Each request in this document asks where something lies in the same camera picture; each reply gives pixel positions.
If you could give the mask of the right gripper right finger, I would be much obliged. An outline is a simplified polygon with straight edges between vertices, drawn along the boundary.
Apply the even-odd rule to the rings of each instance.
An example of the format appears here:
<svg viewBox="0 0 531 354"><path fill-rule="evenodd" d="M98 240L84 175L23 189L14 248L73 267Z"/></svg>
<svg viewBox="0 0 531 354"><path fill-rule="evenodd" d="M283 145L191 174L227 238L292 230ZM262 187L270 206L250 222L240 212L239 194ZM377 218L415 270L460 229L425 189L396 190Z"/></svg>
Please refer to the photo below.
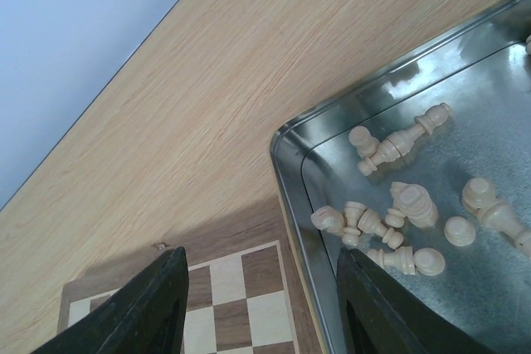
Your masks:
<svg viewBox="0 0 531 354"><path fill-rule="evenodd" d="M348 353L491 353L360 250L342 248L336 285Z"/></svg>

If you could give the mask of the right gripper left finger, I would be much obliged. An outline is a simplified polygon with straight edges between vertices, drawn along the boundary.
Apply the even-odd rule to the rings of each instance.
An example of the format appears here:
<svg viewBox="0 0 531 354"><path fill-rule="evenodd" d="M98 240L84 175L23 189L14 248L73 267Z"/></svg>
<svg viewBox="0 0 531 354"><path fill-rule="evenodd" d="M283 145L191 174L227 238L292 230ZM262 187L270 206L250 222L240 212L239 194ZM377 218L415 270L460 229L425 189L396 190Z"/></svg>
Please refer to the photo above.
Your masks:
<svg viewBox="0 0 531 354"><path fill-rule="evenodd" d="M95 311L35 353L179 353L188 301L183 247L162 253Z"/></svg>

